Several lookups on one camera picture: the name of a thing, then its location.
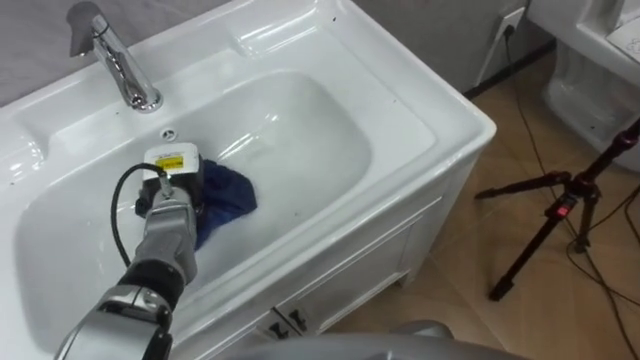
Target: blue cloth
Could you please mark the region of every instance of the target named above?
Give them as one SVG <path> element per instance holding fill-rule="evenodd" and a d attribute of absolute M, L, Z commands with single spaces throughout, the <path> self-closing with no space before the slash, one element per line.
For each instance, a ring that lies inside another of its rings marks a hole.
<path fill-rule="evenodd" d="M 251 181 L 211 160 L 204 160 L 203 213 L 198 217 L 196 250 L 211 232 L 258 207 Z"/>

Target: sink basin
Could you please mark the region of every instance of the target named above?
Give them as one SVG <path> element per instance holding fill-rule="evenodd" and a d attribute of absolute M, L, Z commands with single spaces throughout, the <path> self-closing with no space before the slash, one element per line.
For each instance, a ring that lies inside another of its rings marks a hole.
<path fill-rule="evenodd" d="M 367 139 L 346 111 L 299 73 L 242 84 L 176 119 L 171 128 L 203 157 L 251 179 L 259 203 L 197 252 L 198 276 L 183 299 L 343 195 L 371 162 Z M 18 275 L 33 333 L 44 348 L 55 350 L 78 321 L 78 309 L 91 308 L 122 276 L 107 221 L 111 194 L 120 174 L 157 144 L 159 137 L 150 134 L 113 151 L 52 186 L 23 214 Z M 130 254 L 142 239 L 144 221 L 133 212 L 140 185 L 138 174 L 120 196 L 119 228 Z M 70 211 L 59 211 L 60 204 Z M 81 276 L 77 269 L 83 269 Z M 61 291 L 59 279 L 73 281 Z"/>
<path fill-rule="evenodd" d="M 197 252 L 177 343 L 471 161 L 495 132 L 347 0 L 236 0 L 131 52 L 164 94 L 153 114 L 128 109 L 100 64 L 0 109 L 4 358 L 51 358 L 122 275 L 113 189 L 168 129 L 258 197 Z M 129 253 L 144 225 L 132 210 L 140 180 L 119 203 Z"/>

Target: chrome faucet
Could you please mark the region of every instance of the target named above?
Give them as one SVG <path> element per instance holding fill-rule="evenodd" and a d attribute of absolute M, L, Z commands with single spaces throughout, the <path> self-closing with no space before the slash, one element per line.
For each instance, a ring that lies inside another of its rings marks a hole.
<path fill-rule="evenodd" d="M 162 105 L 162 94 L 153 87 L 113 31 L 98 5 L 79 2 L 69 9 L 71 57 L 93 50 L 116 81 L 122 99 L 138 112 L 150 113 Z"/>

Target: cabinet handle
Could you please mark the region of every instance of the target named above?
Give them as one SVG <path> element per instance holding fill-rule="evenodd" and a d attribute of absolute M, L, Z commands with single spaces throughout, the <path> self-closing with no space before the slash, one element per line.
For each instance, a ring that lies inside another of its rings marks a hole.
<path fill-rule="evenodd" d="M 307 331 L 307 320 L 303 319 L 300 316 L 300 311 L 293 310 L 291 314 L 289 314 L 289 317 L 291 318 L 291 320 L 295 321 L 296 326 L 298 326 L 300 330 Z"/>
<path fill-rule="evenodd" d="M 280 323 L 275 323 L 269 326 L 269 330 L 273 331 L 273 333 L 276 334 L 276 337 L 278 338 L 278 340 L 284 340 L 289 338 L 289 331 L 282 330 L 280 328 Z"/>

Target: cabinet door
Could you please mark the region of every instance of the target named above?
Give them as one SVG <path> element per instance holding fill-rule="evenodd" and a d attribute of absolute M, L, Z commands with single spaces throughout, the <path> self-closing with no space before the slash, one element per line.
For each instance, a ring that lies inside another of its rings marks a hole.
<path fill-rule="evenodd" d="M 411 227 L 391 235 L 346 268 L 277 307 L 302 334 L 323 332 L 403 275 L 399 263 Z"/>
<path fill-rule="evenodd" d="M 222 360 L 258 345 L 297 337 L 296 331 L 280 316 L 269 311 L 254 323 L 233 334 L 223 344 L 201 359 Z"/>

